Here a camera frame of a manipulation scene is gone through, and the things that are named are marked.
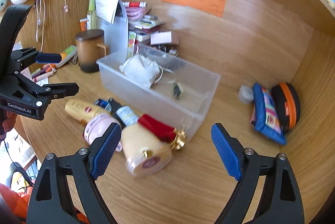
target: mug handle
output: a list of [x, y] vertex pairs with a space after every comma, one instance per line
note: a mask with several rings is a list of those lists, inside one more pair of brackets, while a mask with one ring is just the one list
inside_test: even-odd
[[105, 50], [105, 57], [107, 56], [108, 52], [109, 52], [109, 46], [105, 45], [105, 44], [97, 44], [98, 47], [101, 47]]

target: pink box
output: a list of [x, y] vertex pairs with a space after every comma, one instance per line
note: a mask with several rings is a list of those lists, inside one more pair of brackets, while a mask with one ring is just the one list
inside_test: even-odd
[[179, 36], [174, 31], [164, 31], [151, 34], [151, 45], [170, 44], [173, 46], [179, 45]]

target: white drawstring pouch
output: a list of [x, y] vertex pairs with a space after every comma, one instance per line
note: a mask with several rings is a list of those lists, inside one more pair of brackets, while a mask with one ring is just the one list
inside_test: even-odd
[[147, 88], [150, 88], [153, 83], [157, 83], [163, 74], [163, 70], [157, 62], [140, 54], [129, 58], [123, 65], [119, 66], [119, 69], [125, 76]]

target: brown mug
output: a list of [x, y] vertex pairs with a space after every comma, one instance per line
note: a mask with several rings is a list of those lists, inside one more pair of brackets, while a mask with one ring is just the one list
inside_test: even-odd
[[104, 43], [104, 31], [90, 29], [77, 33], [78, 60], [80, 69], [86, 73], [99, 71], [97, 60], [109, 53], [109, 47]]

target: small dark green object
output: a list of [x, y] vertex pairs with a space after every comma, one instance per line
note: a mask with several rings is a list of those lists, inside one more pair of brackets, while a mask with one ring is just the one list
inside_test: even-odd
[[172, 85], [172, 92], [175, 99], [180, 99], [182, 96], [182, 93], [184, 92], [184, 89], [181, 87], [181, 85], [178, 82], [175, 82]]

